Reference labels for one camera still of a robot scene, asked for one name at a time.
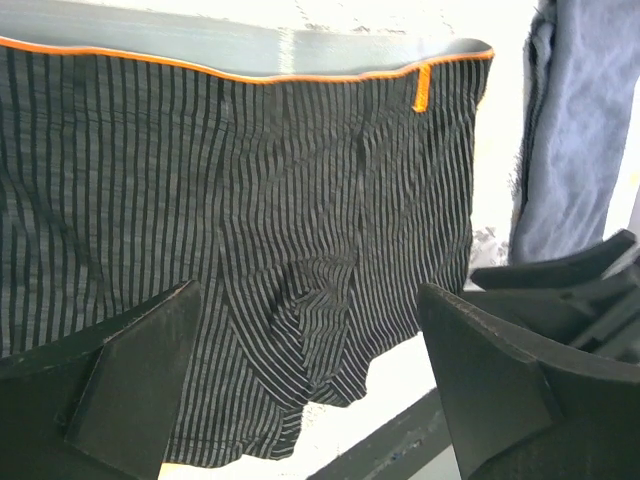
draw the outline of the cloth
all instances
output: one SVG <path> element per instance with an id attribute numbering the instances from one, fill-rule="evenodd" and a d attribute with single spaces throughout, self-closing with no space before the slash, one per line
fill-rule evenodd
<path id="1" fill-rule="evenodd" d="M 291 455 L 417 333 L 417 285 L 462 287 L 490 50 L 265 80 L 4 43 L 0 354 L 199 280 L 166 461 Z"/>
<path id="2" fill-rule="evenodd" d="M 560 258 L 602 240 L 640 76 L 638 2 L 543 2 L 528 51 L 514 264 Z"/>

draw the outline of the folded gray fabric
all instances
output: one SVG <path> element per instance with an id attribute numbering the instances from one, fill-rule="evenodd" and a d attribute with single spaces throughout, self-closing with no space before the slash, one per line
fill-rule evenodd
<path id="1" fill-rule="evenodd" d="M 514 264 L 563 257 L 602 240 L 640 75 L 640 3 L 545 2 L 527 48 Z"/>

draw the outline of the orange tag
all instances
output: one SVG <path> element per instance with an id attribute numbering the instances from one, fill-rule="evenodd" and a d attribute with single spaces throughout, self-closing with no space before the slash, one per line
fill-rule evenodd
<path id="1" fill-rule="evenodd" d="M 413 104 L 413 110 L 417 113 L 427 111 L 429 106 L 429 86 L 431 84 L 431 65 L 425 63 L 420 67 L 420 75 L 418 76 L 418 91 L 416 92 L 416 101 Z"/>

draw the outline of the black striped fabric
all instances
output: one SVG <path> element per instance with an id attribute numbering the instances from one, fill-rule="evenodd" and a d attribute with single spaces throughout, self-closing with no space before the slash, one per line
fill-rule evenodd
<path id="1" fill-rule="evenodd" d="M 166 461 L 291 455 L 309 401 L 346 406 L 460 289 L 490 59 L 361 82 L 252 84 L 0 49 L 0 354 L 186 279 L 203 314 Z"/>

